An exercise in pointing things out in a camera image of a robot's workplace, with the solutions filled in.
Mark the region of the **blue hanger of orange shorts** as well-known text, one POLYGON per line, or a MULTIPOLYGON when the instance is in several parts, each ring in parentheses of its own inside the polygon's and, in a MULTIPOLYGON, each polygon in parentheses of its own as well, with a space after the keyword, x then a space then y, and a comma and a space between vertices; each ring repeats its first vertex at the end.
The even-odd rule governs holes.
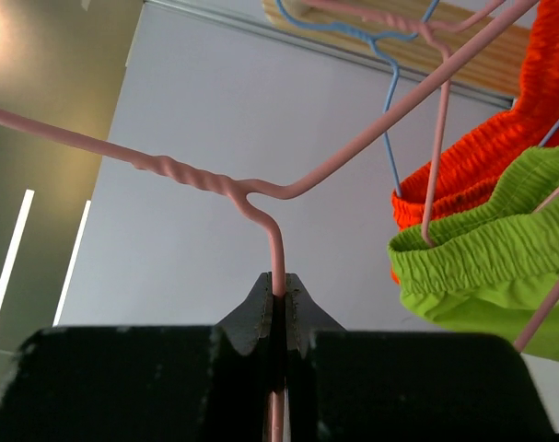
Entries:
MULTIPOLYGON (((382 51, 378 47, 378 45, 379 45, 380 41, 383 41, 384 39, 395 39, 395 40, 402 41, 402 42, 408 42, 408 41, 413 41, 417 37, 422 37, 422 36, 420 34, 416 33, 416 32, 399 30, 399 29, 393 28, 391 26, 388 26, 386 24, 378 23, 378 22, 375 22, 375 21, 365 21, 361 17, 358 17, 356 15, 352 15, 352 14, 346 14, 346 13, 342 13, 342 14, 348 15, 348 16, 353 16, 353 17, 358 17, 362 20, 362 22, 378 23, 380 25, 386 26, 388 29, 387 30, 382 30, 380 32, 367 32, 365 30, 362 30, 359 27, 355 27, 352 24, 349 24, 349 23, 343 22, 343 21, 333 21, 330 24, 306 22, 306 21, 298 19, 297 16, 303 15, 304 12, 306 12, 310 9, 319 9, 321 12, 339 13, 339 12, 331 11, 331 10, 324 9, 324 8, 318 8, 318 7, 315 7, 315 6, 310 6, 308 4, 308 2, 309 1, 275 1, 275 4, 278 7, 279 12, 281 13, 281 15, 284 18, 286 18, 287 22, 292 24, 292 25, 295 25, 299 29, 313 30, 313 31, 339 32, 339 33, 342 33, 346 36, 353 37, 353 38, 358 39, 359 41, 367 43, 370 51, 372 51, 372 55, 374 55, 374 57, 376 59, 378 59, 379 61, 381 61, 382 63, 386 64, 391 70, 391 80, 390 80, 388 92, 386 93, 386 96, 385 96, 385 99, 384 99, 384 104, 383 104, 383 112, 384 113, 387 112, 390 109, 390 106, 392 105, 392 102, 393 102, 393 99, 394 99, 394 96, 395 96, 395 91, 396 91, 396 88, 398 86, 399 79, 401 77, 402 66, 392 56, 390 56, 390 55, 386 54, 384 51, 382 51)), ((348 1, 338 1, 338 2, 343 3, 343 4, 344 3, 350 4, 350 5, 353 5, 353 6, 361 6, 359 4, 348 3, 348 1)), ((425 10, 425 12, 422 14, 422 16, 420 18, 414 18, 414 19, 429 21, 429 22, 440 21, 440 20, 434 20, 432 18, 432 16, 435 13, 435 10, 437 9, 437 5, 440 2, 441 1, 429 1, 429 5, 428 5, 427 9, 425 10)))

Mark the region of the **wooden clothes rack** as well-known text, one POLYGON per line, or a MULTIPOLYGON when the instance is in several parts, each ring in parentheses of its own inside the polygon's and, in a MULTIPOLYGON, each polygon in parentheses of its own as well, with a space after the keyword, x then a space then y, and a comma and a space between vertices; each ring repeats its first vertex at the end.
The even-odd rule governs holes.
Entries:
MULTIPOLYGON (((405 15, 411 18, 420 18, 429 5, 429 1, 348 1, 348 3, 359 4, 389 11, 394 14, 405 15)), ((482 9, 486 1, 474 1, 472 6, 465 9, 452 1, 441 1, 437 5, 432 18, 434 20, 447 22, 460 22, 468 18, 473 11, 482 9)), ((453 51, 457 51, 477 32, 492 22, 492 18, 500 12, 504 12, 514 3, 507 1, 496 11, 492 17, 484 18, 473 27, 458 34, 438 30, 435 35, 439 41, 453 51)), ((372 55, 367 43, 356 38, 346 36, 334 31, 313 31, 299 29, 287 22, 279 12, 275 1, 262 1, 262 9, 271 24, 283 31, 298 35, 299 37, 313 41, 326 43, 336 48, 356 52, 363 55, 372 55)), ((359 27, 367 32, 380 32, 388 28, 378 23, 362 22, 358 17, 344 15, 342 13, 321 12, 319 9, 310 9, 297 16, 298 19, 310 22, 330 24, 333 21, 343 21, 359 27)), ((452 78, 456 84, 462 86, 477 87, 489 92, 497 92, 505 96, 519 95, 519 71, 525 58, 529 43, 530 27, 523 28, 520 25, 511 25, 485 49, 475 55, 466 63, 452 78)), ((395 39, 384 39, 378 47, 386 54, 392 56, 403 68, 409 68, 421 74, 430 74, 442 62, 438 49, 431 47, 422 37, 413 41, 402 42, 395 39)))

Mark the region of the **pink hanger of black shorts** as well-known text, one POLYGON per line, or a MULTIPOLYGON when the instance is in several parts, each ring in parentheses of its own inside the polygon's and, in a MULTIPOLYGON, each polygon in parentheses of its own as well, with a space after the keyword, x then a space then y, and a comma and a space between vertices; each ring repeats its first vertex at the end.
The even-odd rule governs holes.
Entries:
POLYGON ((372 126, 358 135, 339 152, 312 170, 301 180, 287 186, 275 185, 264 180, 233 180, 226 175, 196 169, 171 157, 151 156, 131 148, 68 131, 2 109, 0 109, 0 125, 26 134, 37 135, 63 145, 100 154, 104 157, 117 159, 129 163, 138 169, 151 171, 198 190, 220 194, 232 200, 244 216, 262 226, 269 236, 272 270, 268 274, 271 276, 271 291, 278 305, 278 310, 273 316, 272 328, 274 363, 277 376, 274 390, 279 395, 284 388, 287 368, 287 361, 285 360, 287 343, 285 331, 285 296, 287 292, 285 251, 279 226, 265 212, 253 206, 249 202, 248 197, 252 193, 258 193, 274 199, 289 200, 302 195, 326 180, 377 138, 385 134, 395 123, 421 104, 432 92, 441 90, 441 84, 431 79, 430 75, 391 110, 388 110, 382 117, 378 118, 372 126))

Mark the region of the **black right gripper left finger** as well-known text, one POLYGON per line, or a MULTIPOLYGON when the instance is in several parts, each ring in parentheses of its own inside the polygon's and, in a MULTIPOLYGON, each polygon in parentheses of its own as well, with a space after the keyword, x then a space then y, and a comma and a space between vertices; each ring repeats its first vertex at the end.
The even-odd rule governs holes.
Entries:
POLYGON ((0 384, 0 441, 279 441, 277 310, 263 273, 214 325, 37 331, 0 384))

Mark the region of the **pink hanger of green shorts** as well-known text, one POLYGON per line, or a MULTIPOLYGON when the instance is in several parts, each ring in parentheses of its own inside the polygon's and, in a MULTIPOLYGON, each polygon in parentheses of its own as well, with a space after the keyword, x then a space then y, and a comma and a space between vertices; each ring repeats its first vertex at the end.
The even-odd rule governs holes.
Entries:
MULTIPOLYGON (((534 1, 516 1, 511 7, 503 10, 502 13, 495 17, 490 24, 486 25, 484 29, 466 42, 459 50, 452 52, 445 42, 440 41, 436 37, 435 32, 438 30, 444 30, 451 33, 462 32, 481 21, 483 17, 486 17, 493 11, 497 10, 497 8, 502 5, 500 1, 488 2, 482 10, 457 23, 416 20, 400 15, 394 15, 378 9, 369 9, 365 6, 353 6, 346 3, 343 4, 338 1, 309 1, 308 4, 310 6, 324 8, 339 13, 356 15, 365 21, 375 21, 399 30, 416 32, 420 34, 430 46, 441 52, 443 61, 441 67, 448 67, 451 74, 457 72, 457 70, 469 62, 475 54, 485 48, 485 46, 493 41, 499 34, 504 32, 506 28, 510 27, 515 21, 536 5, 534 1)), ((444 76, 442 74, 442 68, 438 68, 429 77, 441 84, 437 125, 435 129, 431 167, 429 171, 429 182, 427 185, 425 210, 423 212, 421 224, 422 239, 428 247, 433 248, 435 246, 435 241, 433 241, 429 234, 429 226, 432 217, 432 207, 435 199, 442 141, 448 112, 450 76, 444 76)))

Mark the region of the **lime green shorts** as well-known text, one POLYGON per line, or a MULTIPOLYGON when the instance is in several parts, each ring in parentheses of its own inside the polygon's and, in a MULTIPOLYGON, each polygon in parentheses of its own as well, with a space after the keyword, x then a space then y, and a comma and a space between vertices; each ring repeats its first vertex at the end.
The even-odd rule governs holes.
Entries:
POLYGON ((510 342, 559 278, 559 146, 530 147, 501 175, 490 199, 390 240, 388 254, 413 314, 454 332, 510 342))

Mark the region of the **orange shorts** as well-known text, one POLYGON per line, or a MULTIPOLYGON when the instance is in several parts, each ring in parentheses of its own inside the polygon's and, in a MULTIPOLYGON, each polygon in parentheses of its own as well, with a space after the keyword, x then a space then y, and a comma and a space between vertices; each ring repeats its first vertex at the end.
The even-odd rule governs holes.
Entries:
POLYGON ((559 0, 538 6, 519 86, 514 108, 497 113, 442 153, 433 218, 486 202, 500 175, 527 148, 559 145, 559 0))

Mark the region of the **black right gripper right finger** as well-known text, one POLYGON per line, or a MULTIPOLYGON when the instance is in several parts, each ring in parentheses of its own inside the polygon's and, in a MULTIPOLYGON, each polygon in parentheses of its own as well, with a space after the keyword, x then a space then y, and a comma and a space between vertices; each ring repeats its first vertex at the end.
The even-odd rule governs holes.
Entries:
POLYGON ((347 331, 286 278, 295 441, 552 441, 520 354, 490 334, 347 331))

